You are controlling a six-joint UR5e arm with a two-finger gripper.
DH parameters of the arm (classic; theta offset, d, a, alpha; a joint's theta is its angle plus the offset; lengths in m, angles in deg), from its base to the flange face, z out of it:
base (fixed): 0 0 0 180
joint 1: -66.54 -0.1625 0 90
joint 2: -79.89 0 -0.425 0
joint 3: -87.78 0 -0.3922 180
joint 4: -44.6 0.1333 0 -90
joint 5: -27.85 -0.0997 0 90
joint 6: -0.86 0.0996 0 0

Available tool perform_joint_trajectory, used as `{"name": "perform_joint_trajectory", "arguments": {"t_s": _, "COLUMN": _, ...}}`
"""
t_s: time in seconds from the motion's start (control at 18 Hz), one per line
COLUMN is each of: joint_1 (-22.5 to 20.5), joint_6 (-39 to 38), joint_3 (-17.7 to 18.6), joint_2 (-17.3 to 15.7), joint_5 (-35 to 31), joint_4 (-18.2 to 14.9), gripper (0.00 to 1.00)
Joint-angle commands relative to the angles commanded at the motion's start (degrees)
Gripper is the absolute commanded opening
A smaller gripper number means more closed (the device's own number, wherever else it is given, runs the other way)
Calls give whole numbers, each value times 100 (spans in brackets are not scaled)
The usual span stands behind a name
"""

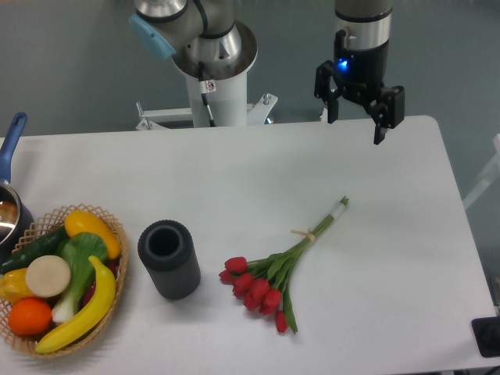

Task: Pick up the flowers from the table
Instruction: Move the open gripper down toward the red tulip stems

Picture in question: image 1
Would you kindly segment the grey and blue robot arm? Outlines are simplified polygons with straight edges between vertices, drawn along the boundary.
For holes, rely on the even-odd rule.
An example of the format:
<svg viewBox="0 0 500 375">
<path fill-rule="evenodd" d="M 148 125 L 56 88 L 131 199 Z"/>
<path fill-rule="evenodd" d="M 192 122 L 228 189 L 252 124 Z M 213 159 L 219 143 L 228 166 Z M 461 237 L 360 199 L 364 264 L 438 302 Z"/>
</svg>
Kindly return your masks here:
<svg viewBox="0 0 500 375">
<path fill-rule="evenodd" d="M 247 74 L 257 57 L 252 31 L 234 17 L 232 1 L 137 1 L 129 24 L 137 39 L 159 59 L 172 59 L 184 75 L 196 127 L 264 124 L 277 103 L 266 94 L 247 100 Z M 393 4 L 337 1 L 331 60 L 316 68 L 314 95 L 322 118 L 338 118 L 338 102 L 360 105 L 375 124 L 380 143 L 405 116 L 405 91 L 388 87 L 386 70 Z"/>
</svg>

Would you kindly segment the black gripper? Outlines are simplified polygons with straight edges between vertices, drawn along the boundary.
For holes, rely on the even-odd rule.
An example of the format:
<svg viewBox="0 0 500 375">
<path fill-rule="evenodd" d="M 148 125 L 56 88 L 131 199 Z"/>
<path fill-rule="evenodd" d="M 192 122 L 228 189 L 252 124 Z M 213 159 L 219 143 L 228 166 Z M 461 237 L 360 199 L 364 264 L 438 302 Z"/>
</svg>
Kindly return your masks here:
<svg viewBox="0 0 500 375">
<path fill-rule="evenodd" d="M 327 60 L 316 68 L 314 96 L 326 106 L 327 122 L 336 121 L 340 92 L 330 87 L 330 79 L 334 78 L 342 97 L 363 106 L 372 118 L 373 143 L 379 145 L 388 130 L 396 128 L 405 118 L 405 88 L 383 84 L 388 41 L 366 50 L 347 47 L 348 33 L 341 29 L 335 34 L 334 62 Z"/>
</svg>

